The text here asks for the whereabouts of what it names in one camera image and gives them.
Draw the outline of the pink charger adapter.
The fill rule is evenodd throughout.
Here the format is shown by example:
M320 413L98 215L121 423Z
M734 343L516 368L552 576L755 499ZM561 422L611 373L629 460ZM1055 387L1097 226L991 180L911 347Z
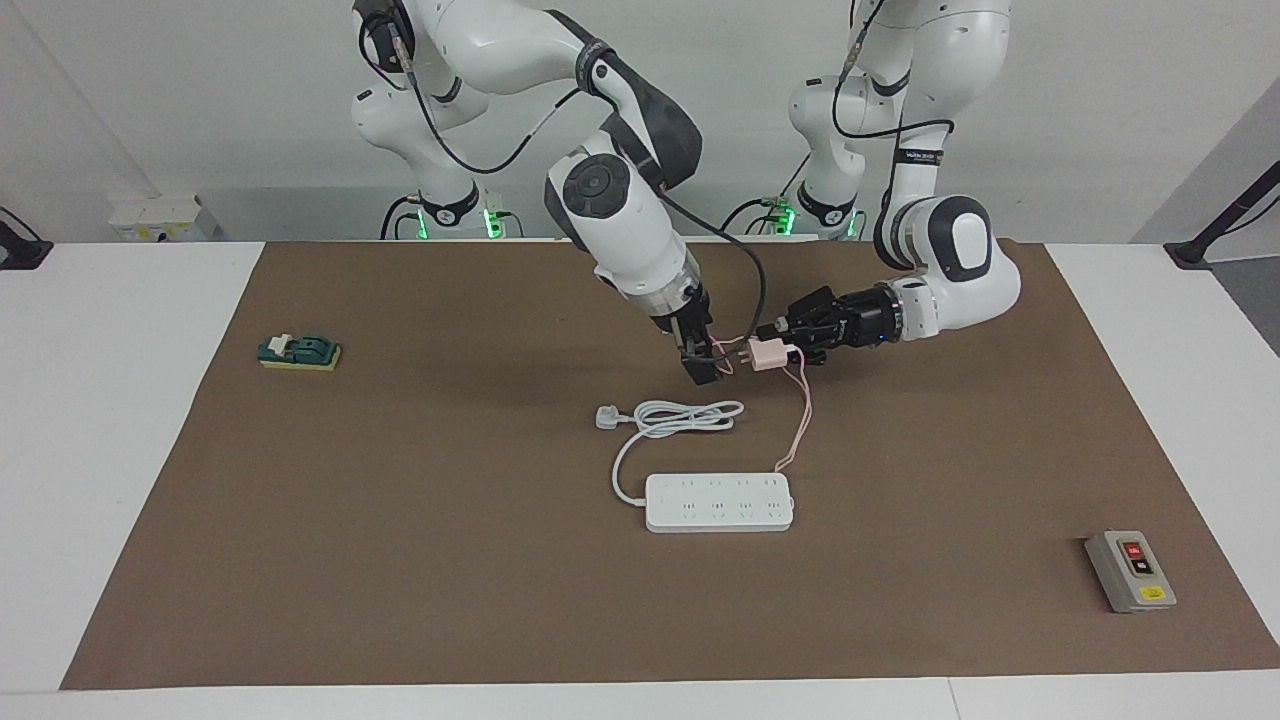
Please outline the pink charger adapter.
M739 356L741 363L748 364L754 372L769 372L788 366L795 354L799 354L799 348L781 338L759 340L751 337Z

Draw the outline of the white power strip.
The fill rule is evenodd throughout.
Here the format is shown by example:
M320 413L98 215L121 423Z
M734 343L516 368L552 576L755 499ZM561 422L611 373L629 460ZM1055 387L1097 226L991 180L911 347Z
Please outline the white power strip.
M781 473L663 473L645 482L645 524L657 534L785 532L794 498Z

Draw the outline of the black clamp stand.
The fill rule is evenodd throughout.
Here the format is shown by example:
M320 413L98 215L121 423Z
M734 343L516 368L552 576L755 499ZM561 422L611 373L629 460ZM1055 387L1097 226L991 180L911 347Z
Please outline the black clamp stand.
M1164 250L1184 270L1208 270L1204 260L1210 247L1224 236L1243 231L1265 218L1280 204L1280 160L1272 163L1238 197L1192 240L1165 243Z

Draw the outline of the brown table mat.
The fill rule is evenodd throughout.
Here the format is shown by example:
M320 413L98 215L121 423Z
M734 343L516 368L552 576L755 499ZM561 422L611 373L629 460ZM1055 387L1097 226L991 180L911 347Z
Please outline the brown table mat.
M831 354L785 532L655 534L603 405L736 398L621 471L768 471L803 398L696 387L567 243L274 243L67 689L691 682L1280 667L1043 249L986 324ZM342 346L262 366L269 337ZM1142 532L1178 605L1114 612L1084 539Z

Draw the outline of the black table clamp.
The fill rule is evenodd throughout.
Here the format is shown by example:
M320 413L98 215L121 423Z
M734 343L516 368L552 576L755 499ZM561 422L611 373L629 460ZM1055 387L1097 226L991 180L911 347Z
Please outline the black table clamp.
M54 247L26 220L0 205L0 272L40 268Z

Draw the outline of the grey on off switch box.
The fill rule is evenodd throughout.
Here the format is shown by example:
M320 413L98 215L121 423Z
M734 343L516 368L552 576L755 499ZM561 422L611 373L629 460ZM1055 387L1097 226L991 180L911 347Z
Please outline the grey on off switch box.
M1178 605L1142 532L1105 530L1085 538L1083 547L1114 612L1151 612Z

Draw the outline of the green knife switch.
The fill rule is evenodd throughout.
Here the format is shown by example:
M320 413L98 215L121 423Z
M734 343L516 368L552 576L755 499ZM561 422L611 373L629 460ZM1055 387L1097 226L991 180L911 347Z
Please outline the green knife switch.
M342 346L321 336L294 337L288 333L266 338L257 348L257 361L265 368L332 372L340 360Z

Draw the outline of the white wall box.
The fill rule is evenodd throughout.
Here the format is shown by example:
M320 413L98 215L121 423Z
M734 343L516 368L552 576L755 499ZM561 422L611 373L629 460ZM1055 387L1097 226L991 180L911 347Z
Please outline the white wall box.
M123 242L202 243L227 238L219 220L195 195L122 200L108 224Z

